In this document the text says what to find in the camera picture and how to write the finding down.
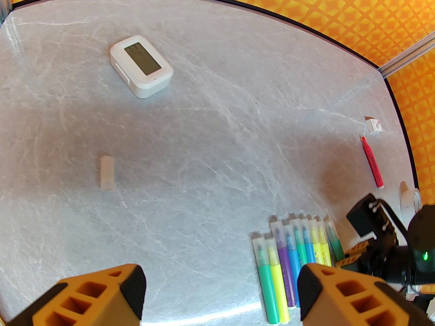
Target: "eraser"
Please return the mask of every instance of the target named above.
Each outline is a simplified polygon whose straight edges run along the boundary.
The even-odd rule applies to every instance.
[[[365,123],[367,123],[369,132],[382,132],[382,126],[379,120],[376,120],[374,118],[369,118],[368,120],[365,121]]]
[[[100,188],[103,191],[115,189],[115,158],[112,156],[101,157]]]

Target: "marble table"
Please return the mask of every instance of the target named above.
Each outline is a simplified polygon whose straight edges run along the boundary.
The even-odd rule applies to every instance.
[[[109,63],[135,34],[175,71],[149,99]],[[400,214],[399,183],[412,185],[379,72],[279,20],[208,0],[53,0],[12,12],[0,44],[7,320],[61,278],[136,262],[143,326],[266,324],[252,233],[272,215],[329,214],[348,248],[360,198]],[[116,191],[98,186],[101,153],[116,158]]]

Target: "red highlighter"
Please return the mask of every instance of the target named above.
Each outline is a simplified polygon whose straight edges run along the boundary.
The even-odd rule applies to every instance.
[[[382,180],[382,175],[379,171],[378,164],[376,163],[375,155],[373,154],[373,151],[371,150],[371,147],[367,143],[365,137],[362,137],[361,141],[362,148],[364,149],[365,156],[367,157],[371,172],[373,173],[373,177],[375,178],[376,186],[378,188],[384,188],[384,180]]]

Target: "tape roll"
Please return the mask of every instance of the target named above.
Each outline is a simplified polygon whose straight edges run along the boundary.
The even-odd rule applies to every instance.
[[[400,195],[400,210],[404,223],[408,224],[415,213],[421,210],[421,195],[418,188],[407,189]]]

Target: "marker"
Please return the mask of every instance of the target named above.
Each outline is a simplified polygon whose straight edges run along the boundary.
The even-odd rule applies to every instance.
[[[279,314],[271,269],[269,266],[269,257],[266,252],[266,241],[264,240],[264,237],[255,238],[252,239],[252,245],[254,246],[258,275],[260,276],[261,289],[263,290],[267,322],[271,325],[276,325],[279,324]]]
[[[289,252],[287,251],[287,243],[284,236],[284,227],[281,221],[271,223],[272,234],[278,248],[279,262],[281,263],[282,278],[284,280],[285,295],[287,297],[287,305],[290,308],[296,307],[295,288],[293,287],[292,269],[290,267]]]
[[[279,321],[280,323],[287,324],[290,321],[289,308],[287,307],[284,280],[282,278],[281,265],[279,264],[278,259],[278,249],[274,238],[266,239],[266,248],[267,255],[269,256],[269,265],[271,267],[276,303],[278,305]]]
[[[305,252],[307,253],[307,261],[309,264],[315,264],[316,258],[314,256],[313,238],[311,236],[310,226],[308,219],[300,220],[302,225],[303,242],[305,243]]]
[[[296,251],[295,235],[293,233],[292,225],[284,226],[284,235],[285,235],[285,240],[287,242],[287,251],[289,253],[290,268],[292,269],[292,278],[293,278],[292,281],[293,281],[293,287],[295,288],[296,305],[300,306],[299,292],[298,292],[298,277],[300,273],[300,265],[299,265],[298,252]]]
[[[300,226],[299,219],[290,220],[295,234],[296,251],[298,252],[299,266],[302,268],[308,263],[307,253],[305,251],[305,243],[303,242],[302,227]]]
[[[343,251],[342,244],[340,242],[340,239],[338,238],[337,230],[335,229],[334,223],[331,221],[331,219],[326,218],[325,219],[325,227],[326,227],[326,233],[328,233],[329,241],[331,242],[332,249],[334,250],[335,258],[338,261],[341,261],[342,259],[345,259],[345,253]]]
[[[373,154],[373,151],[371,150],[371,147],[369,146],[365,137],[361,137],[361,141],[362,148],[365,152],[365,156],[367,157],[371,172],[375,178],[376,186],[378,188],[384,188],[384,180],[382,180],[381,171],[379,170],[378,163],[376,163],[375,155]]]
[[[322,247],[323,262],[325,262],[325,265],[332,267],[331,253],[329,252],[328,235],[326,234],[325,222],[317,222],[317,227],[319,228],[319,240],[320,246]]]
[[[313,238],[314,257],[316,258],[316,263],[324,265],[325,261],[323,261],[322,246],[320,245],[319,240],[319,229],[317,228],[317,220],[311,219],[308,221],[308,223],[310,225],[311,236]]]

